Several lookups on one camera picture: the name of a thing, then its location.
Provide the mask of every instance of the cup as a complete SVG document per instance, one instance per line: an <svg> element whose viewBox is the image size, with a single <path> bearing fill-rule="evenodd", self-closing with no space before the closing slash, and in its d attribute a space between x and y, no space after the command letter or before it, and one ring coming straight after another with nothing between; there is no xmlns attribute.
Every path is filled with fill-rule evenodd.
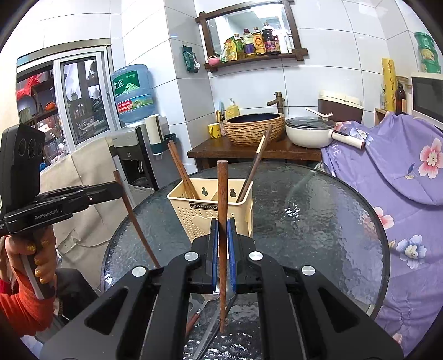
<svg viewBox="0 0 443 360"><path fill-rule="evenodd" d="M208 125L209 129L209 135L211 136L211 139L217 139L218 137L221 137L222 131L220 129L220 123L215 122L213 124Z"/></svg>

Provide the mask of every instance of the round glass table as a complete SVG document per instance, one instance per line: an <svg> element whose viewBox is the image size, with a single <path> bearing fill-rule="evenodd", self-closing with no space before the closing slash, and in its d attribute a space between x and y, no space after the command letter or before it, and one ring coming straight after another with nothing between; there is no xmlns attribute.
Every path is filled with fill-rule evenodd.
<svg viewBox="0 0 443 360"><path fill-rule="evenodd" d="M229 178L244 179L250 166L249 162L230 164ZM217 169L191 177L217 178ZM155 192L134 210L162 266L190 249L188 236L166 198L177 183ZM373 208L347 184L304 166L262 162L253 180L253 238L257 250L281 265L314 266L372 318L380 310L389 280L388 241ZM126 218L106 250L102 287L107 290L140 264L154 268ZM184 359L193 358L216 307L213 301L203 310L188 338ZM261 359L256 294L237 296L225 334L217 335L203 357L240 358Z"/></svg>

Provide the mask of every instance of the hand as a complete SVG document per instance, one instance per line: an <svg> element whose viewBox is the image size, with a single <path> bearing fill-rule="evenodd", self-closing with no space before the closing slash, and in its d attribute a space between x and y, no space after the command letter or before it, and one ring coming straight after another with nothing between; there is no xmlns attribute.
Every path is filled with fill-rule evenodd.
<svg viewBox="0 0 443 360"><path fill-rule="evenodd" d="M46 284L54 279L57 267L57 252L55 251L55 236L52 227L41 229L34 233L36 239L40 239L42 249L35 255L35 275L40 278L42 284ZM36 248L33 242L19 236L8 236L6 238L6 252L11 266L26 274L20 255L32 255Z"/></svg>
<svg viewBox="0 0 443 360"><path fill-rule="evenodd" d="M4 248L4 242L6 236L0 238L0 279L4 282L9 282L8 278L8 255L6 254L6 249Z"/></svg>

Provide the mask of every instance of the wooden chopstick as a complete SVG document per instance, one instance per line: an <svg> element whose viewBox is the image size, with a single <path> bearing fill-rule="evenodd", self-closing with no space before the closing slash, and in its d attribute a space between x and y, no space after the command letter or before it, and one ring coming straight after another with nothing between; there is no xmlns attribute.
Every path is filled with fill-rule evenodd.
<svg viewBox="0 0 443 360"><path fill-rule="evenodd" d="M217 161L218 186L218 246L220 253L220 332L225 332L226 278L227 278L227 234L228 221L228 161Z"/></svg>
<svg viewBox="0 0 443 360"><path fill-rule="evenodd" d="M257 171L260 160L263 157L263 153L264 153L264 150L266 149L266 145L268 144L269 138L271 137L271 132L272 132L272 125L269 124L268 128L266 129L265 134L261 138L260 144L258 145L254 160L252 162L252 166L249 170L248 177L246 178L246 181L243 183L243 186L240 190L240 195L237 198L238 203L242 202L246 196L246 192L248 191L249 185L251 184L252 179Z"/></svg>
<svg viewBox="0 0 443 360"><path fill-rule="evenodd" d="M113 172L113 174L114 174L115 181L123 187L123 183L121 182L121 177L120 177L120 174L118 173L118 170L115 170ZM161 267L159 261L157 260L157 258L154 255L154 252L152 251L151 247L149 246L148 241L146 240L146 238L143 234L143 231L141 230L140 224L138 223L138 220L134 214L134 211L132 210L132 206L129 202L128 196L126 195L126 191L124 190L124 188L123 188L122 199L123 199L123 203L126 207L126 210L128 211L129 219L134 224L137 234L138 234L144 248L148 252L148 255L151 257L152 261L154 262L154 264L157 268Z"/></svg>
<svg viewBox="0 0 443 360"><path fill-rule="evenodd" d="M179 152L177 151L177 147L175 146L173 140L169 141L167 146L169 148L169 151L171 152L172 159L175 162L177 170L179 171L180 177L183 180L185 192L187 192L192 199L200 199L197 191L194 188L194 185L191 182L191 179L188 176L188 173L186 172L182 160L180 159Z"/></svg>

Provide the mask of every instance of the blue water bottle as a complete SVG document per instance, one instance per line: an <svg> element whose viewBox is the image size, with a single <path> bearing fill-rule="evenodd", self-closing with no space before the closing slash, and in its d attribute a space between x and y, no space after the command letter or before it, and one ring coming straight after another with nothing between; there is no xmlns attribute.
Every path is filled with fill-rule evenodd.
<svg viewBox="0 0 443 360"><path fill-rule="evenodd" d="M125 124L155 113L148 75L148 68L142 64L125 66L111 75L118 117Z"/></svg>

